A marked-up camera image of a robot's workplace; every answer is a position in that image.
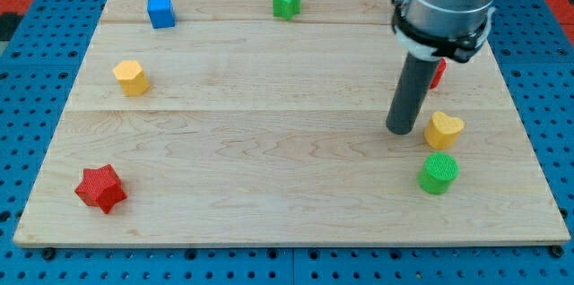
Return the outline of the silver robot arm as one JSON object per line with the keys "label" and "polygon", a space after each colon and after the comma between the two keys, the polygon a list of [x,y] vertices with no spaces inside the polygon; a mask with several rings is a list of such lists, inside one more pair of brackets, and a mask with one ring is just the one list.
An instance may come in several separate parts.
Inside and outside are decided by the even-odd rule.
{"label": "silver robot arm", "polygon": [[495,11],[494,0],[391,0],[392,29],[414,57],[468,62],[483,46]]}

